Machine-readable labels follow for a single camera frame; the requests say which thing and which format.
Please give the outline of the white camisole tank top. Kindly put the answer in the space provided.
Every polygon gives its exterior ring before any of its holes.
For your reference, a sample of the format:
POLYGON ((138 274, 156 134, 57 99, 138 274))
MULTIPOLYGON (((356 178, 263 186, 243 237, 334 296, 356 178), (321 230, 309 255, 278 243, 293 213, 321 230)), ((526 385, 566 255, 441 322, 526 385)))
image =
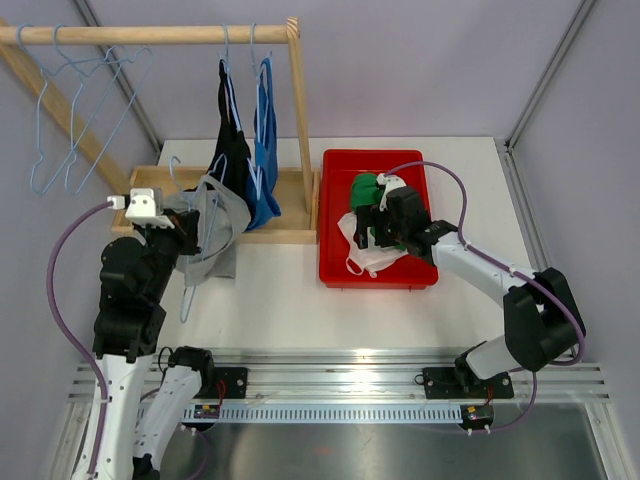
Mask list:
POLYGON ((367 232, 368 247, 359 249, 354 240, 356 215, 352 212, 343 215, 337 226, 349 245, 345 266, 352 275, 362 276, 367 274, 370 278, 375 279, 381 271, 386 270, 396 261, 408 255, 406 250, 396 247, 376 246, 374 237, 370 232, 367 232))

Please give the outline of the green tank top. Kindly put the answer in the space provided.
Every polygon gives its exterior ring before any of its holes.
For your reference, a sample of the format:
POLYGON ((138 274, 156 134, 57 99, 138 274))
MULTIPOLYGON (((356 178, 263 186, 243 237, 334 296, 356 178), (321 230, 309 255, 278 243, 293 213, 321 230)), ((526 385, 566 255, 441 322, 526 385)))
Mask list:
MULTIPOLYGON (((358 174, 351 185, 350 207, 352 213, 360 205, 378 205, 381 200, 382 190, 376 185, 377 175, 374 173, 358 174)), ((390 233, 391 214, 388 210, 380 211, 380 216, 375 225, 358 225, 356 217, 356 229, 369 227, 370 233, 374 237, 374 244, 379 247, 396 247, 406 250, 401 246, 390 233)))

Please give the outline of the light blue hanger of white top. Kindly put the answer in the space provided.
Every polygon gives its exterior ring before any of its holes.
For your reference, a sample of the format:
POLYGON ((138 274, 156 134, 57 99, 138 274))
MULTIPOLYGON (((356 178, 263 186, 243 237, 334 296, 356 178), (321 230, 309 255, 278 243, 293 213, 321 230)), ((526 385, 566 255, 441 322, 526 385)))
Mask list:
POLYGON ((16 44, 22 54, 25 56, 24 60, 24 72, 25 82, 35 88, 35 93, 38 95, 36 110, 36 150, 38 153, 37 161, 32 166, 30 176, 30 187, 32 191, 38 195, 46 194, 54 185, 57 179, 63 178, 65 174, 60 173, 58 168, 62 165, 61 160, 59 166, 53 172, 50 179, 43 185, 37 184, 37 175, 41 167, 43 167, 47 161, 47 156, 41 144, 41 111, 46 111, 50 117, 66 132, 69 136, 69 113, 70 103, 58 87, 54 84, 53 78, 58 76, 63 70, 59 67, 55 70, 50 70, 44 67, 44 65, 38 60, 38 58, 32 54, 26 47, 24 32, 28 30, 30 26, 24 24, 16 29, 16 44))

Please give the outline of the light blue hanger of green top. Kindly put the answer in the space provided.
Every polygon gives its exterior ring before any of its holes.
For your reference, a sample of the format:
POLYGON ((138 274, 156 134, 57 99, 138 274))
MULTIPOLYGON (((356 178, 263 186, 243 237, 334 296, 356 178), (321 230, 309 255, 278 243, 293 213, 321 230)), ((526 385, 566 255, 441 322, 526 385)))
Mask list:
POLYGON ((63 28, 64 26, 60 24, 53 29, 52 33, 53 47, 64 59, 59 69, 70 68, 78 77, 78 89, 70 103, 69 153, 58 168, 60 173, 65 174, 65 191, 70 195, 80 194, 88 184, 90 177, 93 174, 98 174, 113 192, 126 193, 129 190, 128 178, 109 156, 109 147, 129 111, 135 106, 138 90, 143 82, 139 81, 131 91, 125 94, 123 108, 117 116, 117 121, 103 141, 98 139, 92 131, 92 127, 103 110, 109 106, 109 102, 115 99, 115 91, 126 83, 124 67, 140 62, 144 63, 146 67, 150 67, 153 61, 152 51, 146 46, 142 46, 136 51, 129 51, 123 45, 109 47, 99 45, 97 56, 74 59, 61 48, 59 31, 63 28), (100 94, 96 93, 94 96, 90 96, 86 85, 100 70, 107 71, 111 75, 110 80, 100 94))

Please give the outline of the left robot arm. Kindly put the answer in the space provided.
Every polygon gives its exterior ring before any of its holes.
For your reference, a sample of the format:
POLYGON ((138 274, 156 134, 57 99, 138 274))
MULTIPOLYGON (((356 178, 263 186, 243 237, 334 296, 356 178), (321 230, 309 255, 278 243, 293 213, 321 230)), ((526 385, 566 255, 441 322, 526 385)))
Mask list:
POLYGON ((138 413, 166 312, 161 306, 182 255, 198 253, 196 211, 165 213, 167 228, 144 226, 102 252, 93 353, 100 369, 76 479, 157 479, 187 403, 213 392, 211 354, 179 347, 144 415, 138 413))

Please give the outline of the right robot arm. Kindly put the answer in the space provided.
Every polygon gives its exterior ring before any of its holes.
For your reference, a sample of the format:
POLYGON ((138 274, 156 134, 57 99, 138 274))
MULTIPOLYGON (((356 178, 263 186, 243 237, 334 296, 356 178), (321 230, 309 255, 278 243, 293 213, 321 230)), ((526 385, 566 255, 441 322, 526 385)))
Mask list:
POLYGON ((412 187, 393 187, 377 203, 355 208, 355 244, 403 247, 425 263, 472 285, 503 311, 502 335, 456 358, 452 383, 476 396, 494 377, 537 372, 572 347, 583 348, 586 328, 566 277, 557 269, 521 270, 465 241, 460 227, 434 220, 412 187))

